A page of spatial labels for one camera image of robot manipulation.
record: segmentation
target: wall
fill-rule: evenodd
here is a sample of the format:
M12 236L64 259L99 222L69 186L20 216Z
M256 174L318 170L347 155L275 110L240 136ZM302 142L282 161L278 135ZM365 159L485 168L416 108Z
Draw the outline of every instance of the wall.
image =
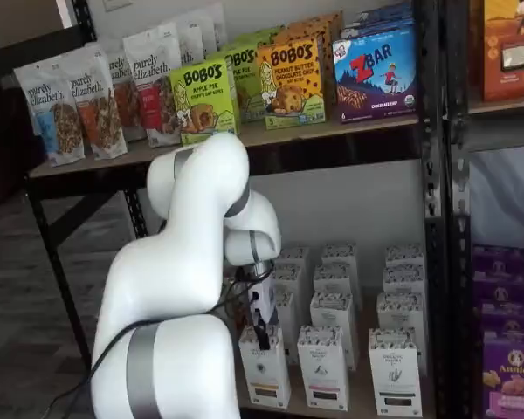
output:
M278 214L284 243L318 247L326 241L358 244L362 284L382 283L384 247L423 242L423 199L419 161L396 161L347 168L253 176ZM148 229L160 220L142 204Z
M215 0L134 0L130 6L105 12L102 0L87 0L93 24L101 37L121 38L185 11ZM349 20L357 11L373 9L395 0L222 0L230 39L239 33L284 24L319 13L343 10Z
M0 48L61 29L56 0L0 0Z

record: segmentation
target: cookie image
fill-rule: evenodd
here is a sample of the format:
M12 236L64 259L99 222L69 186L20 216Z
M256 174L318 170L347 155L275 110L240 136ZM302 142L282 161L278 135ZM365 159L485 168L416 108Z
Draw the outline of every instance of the cookie image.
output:
M198 131L213 129L216 125L216 117L212 105L201 103L190 109L190 118Z

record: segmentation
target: blue box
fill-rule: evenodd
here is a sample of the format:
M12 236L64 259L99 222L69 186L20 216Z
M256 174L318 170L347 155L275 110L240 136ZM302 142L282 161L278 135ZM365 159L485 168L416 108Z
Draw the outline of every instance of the blue box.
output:
M413 24L335 41L334 73L341 122L414 113Z

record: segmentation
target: green box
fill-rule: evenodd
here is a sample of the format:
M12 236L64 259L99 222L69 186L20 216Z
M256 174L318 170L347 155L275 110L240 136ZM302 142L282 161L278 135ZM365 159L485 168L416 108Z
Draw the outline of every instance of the green box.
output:
M240 133L233 64L226 57L176 68L169 74L183 144L214 133Z
M212 56L226 57L233 63L238 107L243 122L262 120L265 117L265 102L260 91L259 70L256 65L258 46L257 40L233 43Z

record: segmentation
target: white box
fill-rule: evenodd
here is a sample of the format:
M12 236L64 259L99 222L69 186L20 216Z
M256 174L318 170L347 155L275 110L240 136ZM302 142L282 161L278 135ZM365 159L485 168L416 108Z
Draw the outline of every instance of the white box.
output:
M295 296L295 310L301 325L308 325L311 321L310 304L312 286L307 286L307 278L303 269L297 264L276 262L274 286L277 292L290 292Z
M417 348L411 332L369 330L370 369L378 415L423 416Z
M421 244L403 244L386 248L386 266L399 264L420 264L425 266L425 256Z
M278 326L267 326L270 349L260 350L252 326L245 327L238 346L245 369L246 386L251 402L273 408L287 409L291 386L287 373L283 337Z
M302 326L300 368L311 408L348 410L349 381L341 346L341 328Z
M357 246L355 243L346 242L338 244L327 244L322 249L322 263L345 262L349 264L349 280L351 282L351 293L353 294L355 306L362 310L363 299L359 285L359 274L357 273Z
M341 327L341 345L346 356L346 365L350 371L356 371L359 361L359 339L352 295L315 293L311 302L311 318L314 326Z
M327 262L314 269L314 292L353 294L349 278L349 264Z
M425 269L421 264L399 264L387 266L383 270L383 288L387 293L413 292L423 299L425 338L429 335L427 326L427 281Z
M376 299L376 313L378 314L378 324L382 329L415 329L419 372L422 375L427 375L427 339L425 338L421 295L383 292Z
M278 310L279 327L283 333L287 363L299 365L297 339L300 324L295 310L295 297L290 292L276 292L276 309Z

